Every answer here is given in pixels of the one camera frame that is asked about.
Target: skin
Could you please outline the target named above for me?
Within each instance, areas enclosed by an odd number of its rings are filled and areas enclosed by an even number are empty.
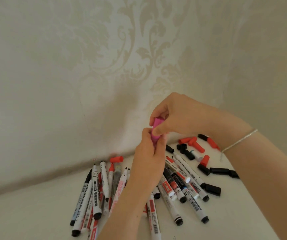
[[[164,135],[201,133],[224,149],[253,131],[232,114],[178,93],[170,94],[154,109],[150,126],[159,116],[166,120],[154,129],[153,135],[163,136],[154,151],[151,129],[143,130],[127,187],[98,240],[136,239],[143,207],[165,165]],[[287,240],[287,156],[259,132],[225,151],[225,155],[278,237]]]

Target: pink highlighter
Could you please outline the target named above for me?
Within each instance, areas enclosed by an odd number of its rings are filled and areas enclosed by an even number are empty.
[[[156,128],[158,125],[160,125],[163,121],[165,121],[165,119],[162,117],[155,118],[155,122],[153,123],[152,131],[154,130],[154,128]],[[156,148],[157,141],[159,140],[160,136],[152,135],[152,131],[151,131],[151,140],[153,142],[154,148]]]

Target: silver bracelet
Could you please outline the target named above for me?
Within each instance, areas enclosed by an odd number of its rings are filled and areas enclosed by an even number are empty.
[[[232,148],[233,146],[237,145],[239,142],[242,142],[244,139],[246,139],[247,137],[250,137],[252,134],[256,133],[258,131],[258,129],[254,129],[252,132],[250,132],[248,135],[246,135],[245,137],[242,137],[240,140],[236,141],[234,144],[228,146],[227,148],[223,149],[221,151],[221,156],[220,156],[220,160],[222,158],[222,155],[225,151],[227,151],[228,149]]]

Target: person's right hand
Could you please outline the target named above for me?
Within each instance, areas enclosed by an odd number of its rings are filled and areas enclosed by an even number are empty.
[[[169,132],[202,133],[211,136],[213,120],[218,118],[220,113],[221,111],[217,108],[173,92],[153,110],[149,124],[153,126],[155,118],[159,116],[166,118],[153,130],[152,133],[155,136]]]

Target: person's left hand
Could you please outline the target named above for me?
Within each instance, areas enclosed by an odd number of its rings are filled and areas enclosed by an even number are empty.
[[[144,128],[142,131],[141,143],[136,147],[128,181],[128,183],[139,185],[149,194],[157,186],[163,174],[167,144],[167,136],[161,135],[154,149],[151,131],[152,128]]]

